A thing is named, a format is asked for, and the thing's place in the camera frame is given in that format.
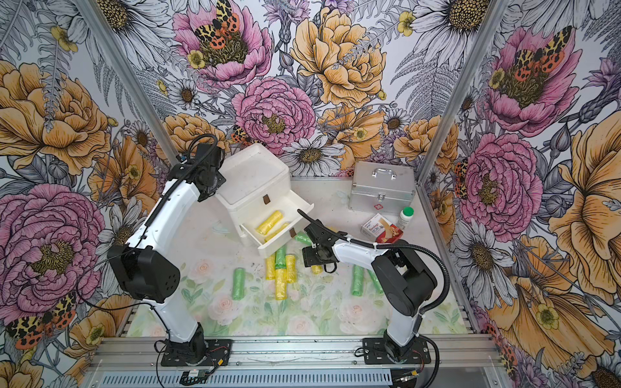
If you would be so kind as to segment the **white plastic drawer cabinet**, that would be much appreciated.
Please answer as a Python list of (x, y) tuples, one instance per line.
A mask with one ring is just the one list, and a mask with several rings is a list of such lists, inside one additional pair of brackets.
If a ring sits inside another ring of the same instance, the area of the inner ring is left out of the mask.
[(226, 182), (216, 197), (239, 237), (248, 245), (263, 245), (265, 236), (256, 228), (274, 211), (277, 190), (289, 179), (288, 166), (263, 145), (254, 144), (226, 158), (219, 172)]

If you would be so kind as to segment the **white drawer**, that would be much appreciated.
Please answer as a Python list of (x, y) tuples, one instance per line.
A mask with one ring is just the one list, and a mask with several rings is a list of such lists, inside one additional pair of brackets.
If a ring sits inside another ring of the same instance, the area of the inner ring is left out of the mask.
[(276, 190), (244, 205), (239, 227), (258, 255), (268, 258), (309, 224), (299, 210), (310, 213), (314, 207), (293, 190)]

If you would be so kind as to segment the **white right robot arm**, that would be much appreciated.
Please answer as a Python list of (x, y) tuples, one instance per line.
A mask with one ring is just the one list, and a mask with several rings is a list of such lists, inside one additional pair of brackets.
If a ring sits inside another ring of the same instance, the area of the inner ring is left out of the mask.
[(420, 334), (426, 312), (441, 305), (450, 291), (446, 265), (427, 248), (402, 240), (365, 242), (303, 217), (310, 222), (305, 232), (311, 240), (302, 249), (304, 265), (352, 264), (375, 274), (393, 309), (383, 335), (384, 349), (378, 354), (394, 364), (407, 362), (415, 347), (427, 342)]

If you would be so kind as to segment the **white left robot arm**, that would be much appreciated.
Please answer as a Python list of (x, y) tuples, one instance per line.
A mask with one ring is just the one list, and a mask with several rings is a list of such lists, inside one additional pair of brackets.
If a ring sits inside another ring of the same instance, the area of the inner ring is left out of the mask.
[(181, 270), (173, 263), (171, 244), (190, 208), (225, 183), (219, 171), (223, 160), (217, 142), (193, 142), (185, 163), (169, 171), (163, 195), (147, 220), (126, 243), (108, 251), (121, 289), (147, 304), (162, 323), (166, 366), (198, 365), (207, 355), (202, 325), (189, 313), (178, 289)]

